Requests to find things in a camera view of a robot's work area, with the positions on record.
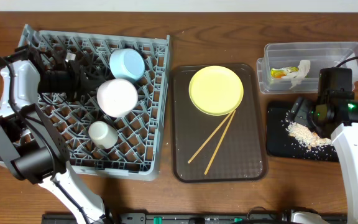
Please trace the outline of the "white tissue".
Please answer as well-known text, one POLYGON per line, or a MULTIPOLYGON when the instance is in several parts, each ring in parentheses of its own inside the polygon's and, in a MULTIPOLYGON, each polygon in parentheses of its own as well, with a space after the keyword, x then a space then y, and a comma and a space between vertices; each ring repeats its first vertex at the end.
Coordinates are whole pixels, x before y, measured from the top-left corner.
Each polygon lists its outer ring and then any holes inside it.
POLYGON ((311 67, 311 62, 309 60, 301 60, 298 66, 298 71, 289 73, 290 81, 291 81, 290 89, 299 85, 306 78, 310 70, 310 67, 311 67))

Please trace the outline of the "pink bowl with rice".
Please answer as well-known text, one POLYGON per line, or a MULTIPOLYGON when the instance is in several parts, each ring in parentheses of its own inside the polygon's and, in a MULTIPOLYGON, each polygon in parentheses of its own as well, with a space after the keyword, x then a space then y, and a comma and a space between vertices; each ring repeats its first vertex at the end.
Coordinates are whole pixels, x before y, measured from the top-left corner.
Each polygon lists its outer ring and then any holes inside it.
POLYGON ((98 88, 96 97, 101 110, 114 118, 127 115, 138 102, 135 86, 121 78, 104 82, 98 88))

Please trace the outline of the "green snack wrapper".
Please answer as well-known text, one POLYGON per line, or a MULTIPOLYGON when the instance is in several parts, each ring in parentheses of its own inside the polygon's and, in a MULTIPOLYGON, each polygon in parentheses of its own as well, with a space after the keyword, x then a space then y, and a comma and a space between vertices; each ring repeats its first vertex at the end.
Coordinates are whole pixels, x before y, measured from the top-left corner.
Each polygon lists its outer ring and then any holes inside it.
POLYGON ((299 71, 299 68, 297 68, 297 67, 284 67, 284 68, 279 68, 279 69, 272 68, 270 70, 270 75, 273 78, 282 78, 289 73, 297 72, 297 71, 299 71))

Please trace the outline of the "light blue bowl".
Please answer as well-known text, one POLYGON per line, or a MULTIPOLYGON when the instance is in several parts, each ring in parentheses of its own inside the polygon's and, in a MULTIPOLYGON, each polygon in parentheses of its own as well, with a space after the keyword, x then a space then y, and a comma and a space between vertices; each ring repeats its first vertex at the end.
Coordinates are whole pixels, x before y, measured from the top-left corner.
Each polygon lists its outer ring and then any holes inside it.
POLYGON ((145 72, 145 62, 134 49, 118 49, 109 58, 109 68, 115 78, 135 83, 145 72))

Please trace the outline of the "white plastic cup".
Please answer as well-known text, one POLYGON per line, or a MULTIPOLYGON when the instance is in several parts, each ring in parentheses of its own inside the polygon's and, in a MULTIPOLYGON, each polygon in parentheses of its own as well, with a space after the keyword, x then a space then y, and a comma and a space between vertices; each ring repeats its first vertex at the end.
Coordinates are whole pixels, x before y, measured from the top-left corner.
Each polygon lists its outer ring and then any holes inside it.
POLYGON ((103 121, 96 121, 89 127, 91 140, 101 149, 112 148, 118 141, 118 131, 103 121))

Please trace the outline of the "wooden chopstick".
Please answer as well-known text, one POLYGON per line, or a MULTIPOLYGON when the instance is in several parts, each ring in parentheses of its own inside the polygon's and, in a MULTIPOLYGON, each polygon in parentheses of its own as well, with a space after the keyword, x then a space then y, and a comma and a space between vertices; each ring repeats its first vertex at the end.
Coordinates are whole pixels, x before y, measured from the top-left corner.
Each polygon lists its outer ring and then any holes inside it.
POLYGON ((226 120, 230 117, 230 115, 232 115, 232 112, 230 112, 220 123, 219 125, 215 128, 215 130, 208 136, 208 138, 204 141, 204 143, 202 143, 202 145, 197 149, 197 151, 190 157, 190 159, 188 160, 188 164, 190 164, 193 159, 200 153, 200 151, 205 147, 205 145, 207 145, 207 143, 211 140, 211 138, 217 133, 217 131, 221 128, 221 126, 226 122, 226 120))
POLYGON ((221 137, 220 137, 220 139, 219 139, 219 142, 218 142, 218 144, 217 144, 217 146, 216 146, 216 148, 215 148, 215 150, 214 150, 214 152, 213 152, 213 155, 211 156, 211 158, 210 158, 210 160, 209 160, 209 163, 208 163, 208 165, 207 165, 207 167, 206 167, 206 170, 204 171, 204 175, 207 175, 207 174, 208 174, 208 172, 209 172, 209 170, 210 170, 210 168, 211 168, 211 166, 212 166, 212 164, 213 164, 213 161, 214 161, 214 159, 215 159, 215 157, 216 157, 216 154, 218 153, 219 148, 221 147, 221 144, 222 144, 222 142, 223 142, 223 140, 224 140, 224 138, 225 138, 225 136, 226 136, 226 133, 227 133, 227 131, 228 131, 228 129, 229 129, 231 123, 232 123, 232 119, 233 119, 235 113, 236 113, 236 110, 234 110, 234 111, 231 113, 231 117, 229 118, 229 121, 228 121, 228 123, 227 123, 227 125, 226 125, 226 127, 225 127, 225 129, 224 129, 224 131, 223 131, 223 133, 222 133, 222 135, 221 135, 221 137))

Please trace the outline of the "yellow round plate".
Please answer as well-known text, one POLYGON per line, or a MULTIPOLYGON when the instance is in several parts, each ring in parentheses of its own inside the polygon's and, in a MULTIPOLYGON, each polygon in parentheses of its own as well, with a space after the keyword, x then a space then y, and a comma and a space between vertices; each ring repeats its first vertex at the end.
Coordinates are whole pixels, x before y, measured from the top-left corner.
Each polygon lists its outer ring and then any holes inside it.
POLYGON ((223 66, 207 66, 198 70, 188 87, 191 102, 201 112, 221 116, 234 111, 244 96, 239 76, 223 66))

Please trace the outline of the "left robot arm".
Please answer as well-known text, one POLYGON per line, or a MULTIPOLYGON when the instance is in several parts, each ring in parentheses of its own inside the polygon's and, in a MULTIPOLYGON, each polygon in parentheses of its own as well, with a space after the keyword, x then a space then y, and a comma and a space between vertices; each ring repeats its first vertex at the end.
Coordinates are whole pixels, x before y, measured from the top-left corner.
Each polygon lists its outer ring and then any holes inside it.
POLYGON ((0 56, 0 158, 17 180, 54 194, 77 223, 112 223, 110 210, 73 170, 65 139, 39 106, 44 93, 64 93, 72 101, 94 81, 75 54, 61 50, 51 56, 46 65, 44 52, 29 45, 0 56))

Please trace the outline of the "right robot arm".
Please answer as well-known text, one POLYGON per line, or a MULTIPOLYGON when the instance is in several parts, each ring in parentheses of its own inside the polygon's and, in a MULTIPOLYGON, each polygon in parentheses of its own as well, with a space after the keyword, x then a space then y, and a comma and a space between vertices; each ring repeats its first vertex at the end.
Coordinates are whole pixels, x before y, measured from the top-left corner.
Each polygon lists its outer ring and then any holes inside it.
POLYGON ((322 69, 317 101, 299 97, 289 119, 332 141, 346 191, 347 222, 358 223, 358 101, 352 91, 352 70, 322 69))

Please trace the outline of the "black waste tray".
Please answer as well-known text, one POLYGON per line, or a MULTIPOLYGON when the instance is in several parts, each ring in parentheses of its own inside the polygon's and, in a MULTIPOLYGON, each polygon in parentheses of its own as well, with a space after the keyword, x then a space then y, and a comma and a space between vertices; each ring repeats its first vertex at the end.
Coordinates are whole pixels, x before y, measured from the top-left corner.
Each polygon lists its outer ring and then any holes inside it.
POLYGON ((338 162, 337 153, 330 145, 311 147, 290 136, 288 114, 293 103, 271 101, 267 108, 267 152, 272 156, 316 161, 338 162))

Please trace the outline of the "clear plastic waste bin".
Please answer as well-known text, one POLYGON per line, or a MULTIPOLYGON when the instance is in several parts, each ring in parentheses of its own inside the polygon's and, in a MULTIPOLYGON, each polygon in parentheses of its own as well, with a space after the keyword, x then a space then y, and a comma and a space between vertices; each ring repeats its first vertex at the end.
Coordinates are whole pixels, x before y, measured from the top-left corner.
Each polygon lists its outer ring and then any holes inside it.
POLYGON ((318 91, 319 72, 358 56, 358 42, 290 42, 267 44, 257 60, 257 76, 263 94, 299 94, 318 91), (311 67, 303 79, 273 78, 271 70, 297 67, 309 60, 311 67))

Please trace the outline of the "grey plastic dishwasher rack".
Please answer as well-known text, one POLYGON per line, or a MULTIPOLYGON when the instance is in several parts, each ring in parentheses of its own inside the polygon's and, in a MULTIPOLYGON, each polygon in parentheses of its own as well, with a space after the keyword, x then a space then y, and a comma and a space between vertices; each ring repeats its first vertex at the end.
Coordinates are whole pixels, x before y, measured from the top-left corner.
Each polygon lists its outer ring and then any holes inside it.
MULTIPOLYGON (((43 51, 46 65, 52 64, 53 52, 73 53, 88 75, 101 75, 106 81, 117 79, 109 68, 109 58, 115 50, 134 49, 141 54, 145 72, 141 79, 132 83, 138 102, 127 115, 114 118, 104 113, 96 97, 99 87, 79 101, 70 101, 64 93, 44 93, 39 97, 39 106, 65 139, 75 172, 154 180, 159 172, 164 132, 169 39, 36 31, 25 26, 18 47, 25 45, 43 51), (112 148, 101 149, 91 140, 88 130, 96 121, 103 121, 118 131, 118 141, 112 148)), ((1 158, 0 166, 5 167, 1 158)))

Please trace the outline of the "spilled rice pile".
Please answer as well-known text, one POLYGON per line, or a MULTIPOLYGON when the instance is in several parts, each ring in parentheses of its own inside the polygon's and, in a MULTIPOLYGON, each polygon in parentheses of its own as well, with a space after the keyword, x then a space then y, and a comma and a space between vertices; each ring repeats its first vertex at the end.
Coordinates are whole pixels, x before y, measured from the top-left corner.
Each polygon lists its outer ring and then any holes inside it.
POLYGON ((304 150, 306 152, 318 152, 332 147, 332 141, 329 138, 321 138, 316 132, 310 131, 307 127, 288 119, 289 113, 280 121, 284 128, 285 137, 289 137, 290 149, 304 150))

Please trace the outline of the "brown plastic serving tray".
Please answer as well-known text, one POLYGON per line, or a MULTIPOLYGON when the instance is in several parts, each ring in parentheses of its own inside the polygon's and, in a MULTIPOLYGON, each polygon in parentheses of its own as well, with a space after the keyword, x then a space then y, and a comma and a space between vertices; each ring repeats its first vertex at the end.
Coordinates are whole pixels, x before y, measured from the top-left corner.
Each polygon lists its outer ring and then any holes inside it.
POLYGON ((242 81, 244 97, 207 175, 204 171, 229 121, 188 164, 190 157, 204 143, 225 116, 211 116, 191 102, 188 87, 200 66, 182 66, 173 70, 172 94, 173 173, 184 183, 259 180, 267 172, 265 130, 260 112, 256 74, 246 64, 228 64, 242 81))

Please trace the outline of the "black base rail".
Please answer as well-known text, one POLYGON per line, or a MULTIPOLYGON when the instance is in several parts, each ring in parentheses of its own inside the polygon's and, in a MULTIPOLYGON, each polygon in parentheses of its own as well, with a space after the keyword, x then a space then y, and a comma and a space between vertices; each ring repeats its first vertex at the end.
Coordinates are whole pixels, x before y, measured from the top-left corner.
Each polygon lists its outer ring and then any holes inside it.
MULTIPOLYGON (((295 212, 294 209, 285 210, 282 213, 268 211, 263 207, 254 207, 248 214, 237 215, 200 215, 200 214, 147 214, 147 213, 122 213, 115 215, 114 218, 119 221, 118 223, 141 223, 141 224, 153 224, 153 223, 234 223, 241 222, 243 220, 279 220, 290 221, 291 212, 295 212)), ((324 221, 328 223, 347 223, 347 215, 343 214, 325 214, 320 215, 324 221)), ((62 224, 62 223, 76 223, 73 215, 69 214, 44 214, 41 219, 42 224, 62 224)))

